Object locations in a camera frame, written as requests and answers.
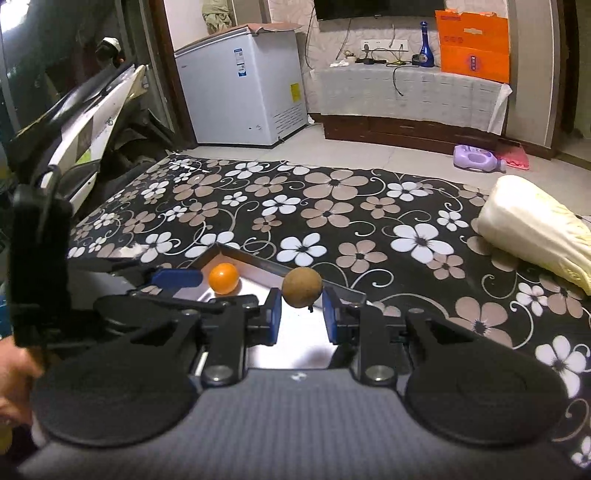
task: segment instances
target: screw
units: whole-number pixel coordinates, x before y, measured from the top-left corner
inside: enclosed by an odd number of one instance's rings
[[[212,365],[207,367],[203,373],[213,382],[224,382],[232,376],[234,370],[226,365]]]
[[[387,382],[394,377],[394,369],[386,365],[372,365],[365,371],[374,382]]]

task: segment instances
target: orange box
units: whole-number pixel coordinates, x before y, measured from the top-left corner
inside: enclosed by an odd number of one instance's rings
[[[509,83],[509,54],[441,45],[441,71]]]
[[[509,22],[494,13],[435,12],[441,70],[509,82]]]

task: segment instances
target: black rug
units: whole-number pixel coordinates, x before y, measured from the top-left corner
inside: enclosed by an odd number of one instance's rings
[[[69,255],[107,257],[140,244],[142,262],[185,268],[218,241],[311,266],[364,291],[386,315],[409,304],[439,312],[560,373],[572,403],[554,441],[584,465],[591,302],[478,235],[486,194],[385,170],[172,155],[83,220]]]

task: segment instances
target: blue bottle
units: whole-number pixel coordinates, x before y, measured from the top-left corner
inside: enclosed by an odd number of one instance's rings
[[[427,22],[421,22],[421,31],[423,32],[423,46],[421,47],[421,53],[419,56],[419,65],[421,67],[431,68],[435,66],[435,57],[433,56],[431,47],[429,47],[429,34],[427,27]]]

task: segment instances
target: cable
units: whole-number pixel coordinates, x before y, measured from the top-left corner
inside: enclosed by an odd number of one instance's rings
[[[345,35],[345,39],[343,40],[343,44],[340,46],[339,52],[337,53],[335,60],[339,59],[339,55],[343,51],[343,48],[345,47],[345,44],[347,43],[347,40],[349,39],[349,32],[351,31],[351,22],[352,21],[353,21],[353,19],[349,18],[349,26],[347,27],[347,34]]]
[[[396,86],[396,70],[398,70],[399,68],[402,67],[406,67],[406,68],[418,68],[418,65],[386,65],[386,66],[393,66],[394,70],[392,71],[392,83],[394,84],[394,88],[396,89],[396,91],[398,92],[398,94],[403,97],[404,95],[402,94],[402,92],[400,90],[398,90],[398,87]]]
[[[392,22],[392,40],[390,40],[390,45],[388,45],[388,48],[392,48],[394,40],[396,40],[396,28],[394,27],[394,22]]]
[[[402,65],[406,65],[408,63],[407,61],[402,60],[400,58],[400,54],[402,53],[402,48],[400,48],[399,50],[389,50],[387,48],[375,48],[373,50],[370,50],[371,57],[372,57],[372,59],[375,60],[374,51],[389,51],[392,55],[394,55],[394,58],[396,59],[396,61],[391,62],[391,63],[387,63],[387,65],[389,65],[389,66],[394,66],[394,65],[402,66]]]
[[[316,12],[316,6],[314,6],[312,8],[312,12],[310,12],[310,21],[308,22],[308,31],[306,32],[306,45],[304,48],[304,58],[306,59],[306,65],[308,65],[308,68],[310,70],[312,70],[312,67],[310,67],[310,62],[308,61],[308,42],[310,40],[310,28],[312,27],[312,17],[314,16],[314,12]]]

